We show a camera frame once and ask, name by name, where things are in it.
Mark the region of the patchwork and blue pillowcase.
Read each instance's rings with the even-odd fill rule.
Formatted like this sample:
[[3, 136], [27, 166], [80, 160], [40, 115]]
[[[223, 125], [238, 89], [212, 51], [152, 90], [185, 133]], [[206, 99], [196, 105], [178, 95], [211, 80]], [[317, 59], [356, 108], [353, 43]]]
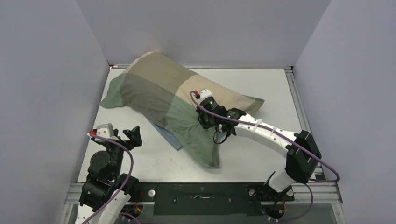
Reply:
[[242, 95], [182, 66], [159, 52], [135, 59], [112, 79], [100, 105], [104, 108], [130, 107], [155, 125], [169, 131], [183, 149], [201, 166], [217, 168], [219, 153], [213, 142], [214, 128], [198, 122], [190, 91], [209, 89], [227, 109], [256, 113], [264, 99]]

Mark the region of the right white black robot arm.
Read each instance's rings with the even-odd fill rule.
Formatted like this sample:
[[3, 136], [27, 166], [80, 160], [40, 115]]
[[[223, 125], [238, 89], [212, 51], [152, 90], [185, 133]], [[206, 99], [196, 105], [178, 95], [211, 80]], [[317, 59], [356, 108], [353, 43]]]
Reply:
[[270, 200], [277, 199], [291, 184], [307, 183], [322, 155], [311, 133], [302, 130], [289, 132], [265, 124], [238, 108], [227, 110], [213, 97], [205, 98], [197, 106], [198, 121], [204, 129], [214, 127], [225, 132], [261, 143], [285, 158], [285, 165], [275, 171], [264, 186]]

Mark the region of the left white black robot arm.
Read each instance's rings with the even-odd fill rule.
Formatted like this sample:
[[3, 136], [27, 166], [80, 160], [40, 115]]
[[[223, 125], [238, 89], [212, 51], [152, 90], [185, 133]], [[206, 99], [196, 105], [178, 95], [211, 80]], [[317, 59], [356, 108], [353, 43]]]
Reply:
[[124, 129], [127, 140], [122, 140], [118, 132], [108, 123], [87, 133], [90, 140], [105, 149], [90, 158], [78, 201], [77, 224], [113, 224], [127, 202], [143, 198], [139, 180], [131, 175], [131, 150], [142, 146], [140, 127]]

